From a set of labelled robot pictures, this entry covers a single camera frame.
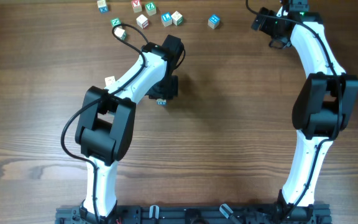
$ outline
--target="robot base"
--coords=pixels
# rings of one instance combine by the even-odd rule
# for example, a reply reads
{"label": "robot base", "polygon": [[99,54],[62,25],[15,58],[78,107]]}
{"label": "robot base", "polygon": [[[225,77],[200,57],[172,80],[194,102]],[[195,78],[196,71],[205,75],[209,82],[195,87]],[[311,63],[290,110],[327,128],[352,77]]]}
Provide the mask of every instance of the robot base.
{"label": "robot base", "polygon": [[[267,211],[274,204],[231,207],[234,217],[241,224],[276,224]],[[150,208],[140,206],[117,206],[116,221],[111,224],[234,224],[219,211],[219,207],[160,207],[158,218],[149,218]],[[313,205],[313,216],[308,222],[283,221],[292,224],[331,224],[329,205]],[[58,208],[55,224],[94,224],[81,219],[80,207]]]}

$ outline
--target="wooden table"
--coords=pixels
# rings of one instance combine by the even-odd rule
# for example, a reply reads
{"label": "wooden table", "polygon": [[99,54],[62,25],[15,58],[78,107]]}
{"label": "wooden table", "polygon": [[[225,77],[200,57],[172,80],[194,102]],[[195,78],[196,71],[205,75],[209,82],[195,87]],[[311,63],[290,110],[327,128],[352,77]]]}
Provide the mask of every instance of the wooden table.
{"label": "wooden table", "polygon": [[[295,150],[292,106],[305,82],[294,48],[274,50],[250,29],[244,1],[159,1],[143,30],[162,44],[167,34],[187,51],[179,97],[166,107],[144,99],[134,138],[120,162],[121,205],[272,203]],[[278,1],[251,7],[278,10]],[[55,209],[86,195],[86,166],[60,147],[60,133],[87,89],[119,78],[137,54],[111,35],[110,19],[135,25],[128,2],[0,5],[0,223],[52,223]],[[349,74],[358,75],[358,1],[311,1],[326,37]],[[182,26],[164,27],[180,11]],[[207,20],[221,17],[212,30]],[[127,41],[144,41],[130,29]],[[67,136],[70,150],[74,125]],[[316,200],[330,203],[335,223],[358,223],[358,99],[348,128],[325,159]]]}

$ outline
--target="green cube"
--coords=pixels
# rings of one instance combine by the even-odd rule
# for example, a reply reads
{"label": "green cube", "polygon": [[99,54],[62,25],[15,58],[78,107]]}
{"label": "green cube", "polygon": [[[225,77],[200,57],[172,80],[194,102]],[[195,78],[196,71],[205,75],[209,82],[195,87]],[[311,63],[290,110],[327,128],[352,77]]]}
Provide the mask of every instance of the green cube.
{"label": "green cube", "polygon": [[147,3],[145,5],[145,8],[146,8],[146,12],[149,16],[157,13],[157,8],[155,7],[154,2]]}
{"label": "green cube", "polygon": [[121,24],[121,21],[118,18],[112,19],[111,20],[111,25],[114,27],[116,25]]}

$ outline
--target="black cable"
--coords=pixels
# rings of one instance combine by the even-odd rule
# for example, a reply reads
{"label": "black cable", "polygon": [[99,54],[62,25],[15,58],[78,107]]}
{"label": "black cable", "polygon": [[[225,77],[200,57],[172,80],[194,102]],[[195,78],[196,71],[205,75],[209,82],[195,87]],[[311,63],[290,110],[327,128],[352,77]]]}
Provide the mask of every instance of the black cable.
{"label": "black cable", "polygon": [[183,45],[183,57],[181,58],[181,61],[179,62],[179,64],[174,68],[174,70],[176,70],[177,68],[179,68],[179,66],[181,65],[181,63],[184,61],[185,57],[186,57],[186,50],[185,50],[185,46]]}
{"label": "black cable", "polygon": [[320,46],[323,49],[323,52],[325,54],[325,57],[326,57],[326,60],[327,60],[327,63],[328,63],[328,67],[329,67],[329,69],[332,71],[332,73],[334,75],[334,79],[335,79],[336,86],[337,86],[338,117],[337,117],[337,124],[336,124],[335,132],[333,133],[333,136],[331,138],[322,140],[318,144],[318,146],[316,147],[316,154],[315,154],[314,159],[313,159],[313,164],[311,166],[309,178],[308,178],[308,181],[307,181],[307,183],[305,185],[305,188],[303,189],[301,195],[299,196],[298,200],[294,203],[294,205],[291,207],[291,209],[289,209],[289,211],[287,211],[287,213],[282,217],[282,219],[281,219],[281,222],[282,222],[284,219],[286,219],[291,214],[292,211],[294,211],[296,206],[302,201],[302,198],[305,196],[306,192],[308,191],[309,186],[310,186],[310,182],[311,182],[312,177],[313,177],[314,168],[316,167],[317,158],[318,158],[318,154],[320,152],[321,146],[325,142],[334,141],[339,135],[339,132],[341,130],[341,124],[342,124],[342,88],[341,88],[341,82],[339,81],[339,78],[338,78],[338,76],[336,74],[336,71],[334,69],[334,65],[333,65],[332,61],[329,58],[329,54],[328,54],[326,46],[324,45],[324,42],[321,40],[320,36],[312,28],[308,27],[307,25],[305,25],[302,22],[294,21],[292,19],[276,17],[276,16],[268,16],[268,15],[264,15],[264,14],[260,14],[258,12],[255,12],[254,10],[252,10],[249,7],[248,0],[246,0],[246,7],[251,13],[253,13],[253,14],[257,15],[257,16],[262,16],[262,17],[270,18],[270,19],[280,19],[280,20],[283,20],[283,21],[292,22],[292,23],[298,24],[298,25],[304,27],[305,29],[307,29],[308,31],[310,31],[314,35],[314,37],[317,39],[317,41],[320,43]]}
{"label": "black cable", "polygon": [[80,114],[82,114],[84,111],[86,111],[88,108],[92,107],[93,105],[97,104],[97,103],[100,103],[102,102],[103,100],[107,100],[108,98],[111,98],[111,97],[114,97],[115,94],[119,93],[120,91],[124,90],[126,86],[128,86],[128,84],[130,84],[142,71],[143,69],[145,68],[146,66],[146,58],[144,57],[144,54],[139,50],[137,49],[136,47],[134,47],[133,45],[131,44],[128,44],[127,42],[121,40],[115,33],[114,33],[114,29],[118,26],[128,26],[128,27],[131,27],[133,28],[134,30],[136,30],[138,33],[140,33],[142,35],[142,37],[146,40],[147,43],[149,43],[149,41],[147,40],[146,36],[139,30],[137,29],[136,27],[134,26],[131,26],[129,24],[119,24],[117,26],[114,26],[112,28],[112,34],[113,36],[119,40],[120,42],[124,43],[125,45],[127,45],[128,47],[134,49],[136,52],[138,52],[140,54],[140,56],[142,57],[143,59],[143,63],[142,65],[140,66],[139,70],[128,80],[126,81],[122,86],[120,86],[117,90],[113,91],[112,93],[110,93],[108,95],[107,98],[99,98],[97,100],[94,100],[92,101],[91,103],[88,103],[87,105],[83,106],[81,109],[79,109],[66,123],[66,125],[64,126],[63,128],[63,131],[62,131],[62,135],[60,136],[60,144],[62,145],[62,149],[63,151],[69,155],[70,157],[74,158],[74,159],[78,159],[78,160],[81,160],[81,161],[84,161],[84,162],[88,162],[92,165],[93,167],[93,190],[92,190],[92,201],[93,201],[93,210],[94,210],[94,215],[95,215],[95,219],[96,219],[96,223],[100,223],[99,222],[99,215],[98,215],[98,207],[96,205],[96,181],[97,181],[97,178],[98,178],[98,167],[97,165],[92,162],[91,160],[89,159],[85,159],[85,158],[82,158],[80,156],[76,156],[74,154],[72,154],[66,147],[66,144],[65,144],[65,136],[66,136],[66,133],[67,133],[67,130],[68,128],[70,127],[70,125],[72,124],[72,122],[75,120],[75,118],[77,118]]}

